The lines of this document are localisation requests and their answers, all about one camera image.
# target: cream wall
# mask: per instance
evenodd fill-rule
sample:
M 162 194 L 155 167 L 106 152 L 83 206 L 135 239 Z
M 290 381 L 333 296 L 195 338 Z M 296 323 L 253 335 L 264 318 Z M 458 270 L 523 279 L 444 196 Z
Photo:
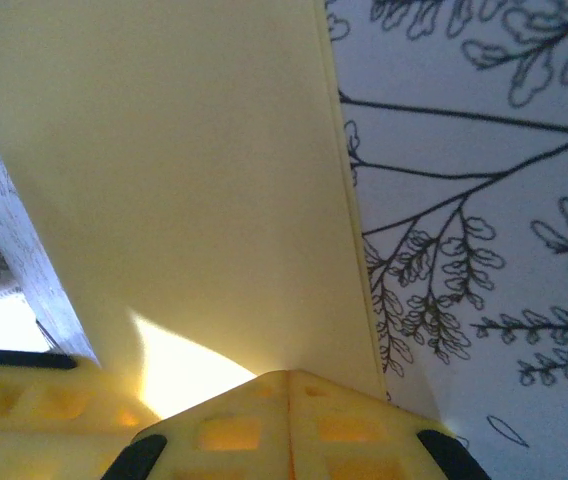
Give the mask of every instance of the cream wall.
M 0 2 L 0 155 L 135 384 L 144 318 L 382 392 L 316 3 Z

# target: tree pattern wallpaper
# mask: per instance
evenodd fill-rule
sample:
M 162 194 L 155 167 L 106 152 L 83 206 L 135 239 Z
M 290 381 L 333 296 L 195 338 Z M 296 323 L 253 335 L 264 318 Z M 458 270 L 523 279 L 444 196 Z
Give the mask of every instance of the tree pattern wallpaper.
M 568 479 L 568 0 L 325 3 L 388 398 Z

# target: sunlight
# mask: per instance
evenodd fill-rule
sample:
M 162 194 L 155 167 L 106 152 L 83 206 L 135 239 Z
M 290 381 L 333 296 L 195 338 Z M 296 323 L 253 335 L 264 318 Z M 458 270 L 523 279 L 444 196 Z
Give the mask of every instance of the sunlight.
M 45 352 L 49 349 L 35 323 L 35 313 L 24 294 L 12 293 L 0 298 L 0 350 Z
M 228 358 L 161 328 L 135 312 L 131 317 L 143 345 L 141 400 L 161 418 L 255 378 Z

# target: black trim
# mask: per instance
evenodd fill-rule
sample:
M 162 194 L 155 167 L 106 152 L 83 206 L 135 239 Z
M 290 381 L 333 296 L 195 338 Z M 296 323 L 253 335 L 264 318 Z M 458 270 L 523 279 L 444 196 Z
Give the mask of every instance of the black trim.
M 77 362 L 69 355 L 57 353 L 16 352 L 0 350 L 0 365 L 5 367 L 52 368 L 72 370 Z
M 164 435 L 150 435 L 126 447 L 106 471 L 102 480 L 146 480 L 162 454 Z
M 448 480 L 491 480 L 480 464 L 454 438 L 436 430 L 422 430 L 417 438 Z

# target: yellow panel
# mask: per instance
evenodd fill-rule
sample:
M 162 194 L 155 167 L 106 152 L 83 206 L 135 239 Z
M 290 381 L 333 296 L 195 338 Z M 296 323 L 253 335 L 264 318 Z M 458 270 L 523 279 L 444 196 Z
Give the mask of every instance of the yellow panel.
M 98 479 L 131 433 L 0 433 L 0 480 Z
M 0 432 L 130 435 L 158 420 L 113 376 L 75 361 L 71 370 L 0 366 Z
M 132 385 L 139 316 L 381 395 L 322 7 L 0 1 L 0 154 Z
M 133 443 L 167 440 L 148 480 L 445 480 L 417 437 L 424 429 L 450 435 L 368 395 L 282 371 L 148 427 Z

